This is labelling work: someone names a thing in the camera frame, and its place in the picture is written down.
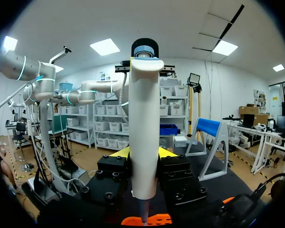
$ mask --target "blue storage bin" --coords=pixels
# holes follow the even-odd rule
[[[72,83],[62,82],[59,84],[59,91],[71,91],[73,87]]]
[[[160,124],[160,135],[177,135],[178,128],[175,124]]]

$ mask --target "poster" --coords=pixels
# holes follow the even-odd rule
[[[254,103],[255,106],[258,107],[258,112],[262,113],[266,111],[266,97],[265,93],[259,90],[253,90],[254,95]]]

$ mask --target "white box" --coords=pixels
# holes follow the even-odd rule
[[[86,105],[79,106],[79,114],[86,114]]]
[[[107,115],[116,115],[116,105],[106,105],[105,109]]]
[[[129,141],[117,141],[118,148],[124,149],[129,145]]]
[[[116,106],[116,109],[117,109],[117,115],[122,115],[122,114],[126,115],[123,108],[120,108],[119,105]]]
[[[175,136],[174,137],[174,146],[175,147],[186,147],[187,138],[185,136]]]
[[[72,132],[72,133],[70,133],[70,138],[71,139],[75,139],[76,138],[76,134],[75,134],[76,132]]]
[[[175,96],[187,96],[188,87],[185,85],[175,85]]]
[[[169,105],[161,105],[160,106],[160,115],[168,115]]]
[[[110,148],[118,148],[117,139],[107,139]]]
[[[111,132],[120,132],[121,131],[121,123],[109,122],[110,131]]]
[[[84,140],[87,138],[87,132],[76,132],[75,135],[78,140]]]
[[[95,129],[97,131],[105,131],[108,130],[109,123],[107,121],[95,121]]]
[[[96,100],[97,101],[103,101],[106,99],[106,93],[101,93],[96,91]]]
[[[77,113],[79,113],[79,109],[78,109],[78,107],[71,106],[71,107],[67,108],[67,113],[68,114],[77,114]]]
[[[96,110],[97,110],[97,114],[106,114],[104,105],[97,105]]]
[[[60,107],[61,108],[61,114],[67,114],[67,107]]]
[[[97,139],[97,144],[100,146],[107,146],[108,145],[108,141],[107,139],[103,139],[103,138],[96,138]]]
[[[183,105],[170,105],[171,115],[184,115],[184,106]]]
[[[129,132],[129,124],[122,123],[122,132]]]
[[[67,125],[69,127],[75,127],[79,125],[79,119],[77,118],[67,118]]]
[[[161,96],[172,96],[172,86],[161,86]]]

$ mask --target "black table surface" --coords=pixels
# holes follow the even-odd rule
[[[174,148],[174,153],[185,154],[187,148]],[[203,145],[192,145],[190,152],[202,151]],[[191,162],[191,170],[198,176],[205,165],[208,155],[187,157]],[[214,156],[206,174],[222,170],[223,162]],[[231,170],[228,168],[227,174],[210,180],[201,181],[200,184],[207,188],[207,201],[214,202],[216,200],[226,200],[239,194],[251,194],[252,190]],[[121,210],[122,218],[136,216],[139,217],[138,200],[132,197],[132,184],[129,181],[126,192],[124,193],[123,206]],[[264,203],[259,200],[257,207],[248,217],[253,218],[262,210]],[[156,195],[151,199],[149,216],[167,213],[165,199],[159,184],[157,184]]]

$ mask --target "orange part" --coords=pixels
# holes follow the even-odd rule
[[[147,226],[160,226],[172,224],[171,217],[169,214],[157,214],[148,217]],[[124,226],[138,226],[142,227],[142,219],[140,217],[127,217],[122,221]]]
[[[223,203],[228,203],[229,201],[231,201],[231,200],[233,200],[233,199],[234,199],[234,197],[230,197],[230,198],[224,200]]]

